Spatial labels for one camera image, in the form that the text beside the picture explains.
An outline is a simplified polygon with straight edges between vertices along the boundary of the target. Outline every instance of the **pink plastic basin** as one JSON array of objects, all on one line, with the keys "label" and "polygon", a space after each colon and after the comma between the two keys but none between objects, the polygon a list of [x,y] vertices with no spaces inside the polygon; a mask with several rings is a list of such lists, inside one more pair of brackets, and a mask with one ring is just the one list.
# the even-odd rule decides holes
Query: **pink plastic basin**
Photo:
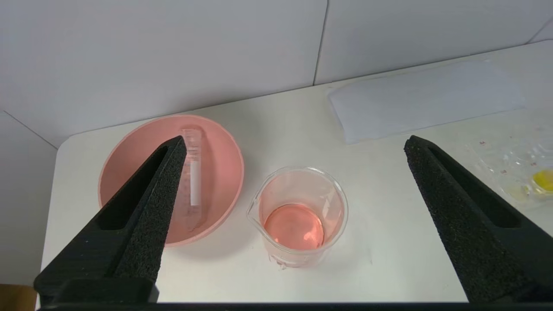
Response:
[{"label": "pink plastic basin", "polygon": [[187,232],[171,219],[165,246],[201,239],[217,229],[232,211],[244,180],[244,159],[229,132],[215,121],[194,115],[150,121],[117,144],[104,163],[98,184],[101,208],[161,143],[180,135],[180,130],[186,127],[202,130],[202,221],[194,230]]}]

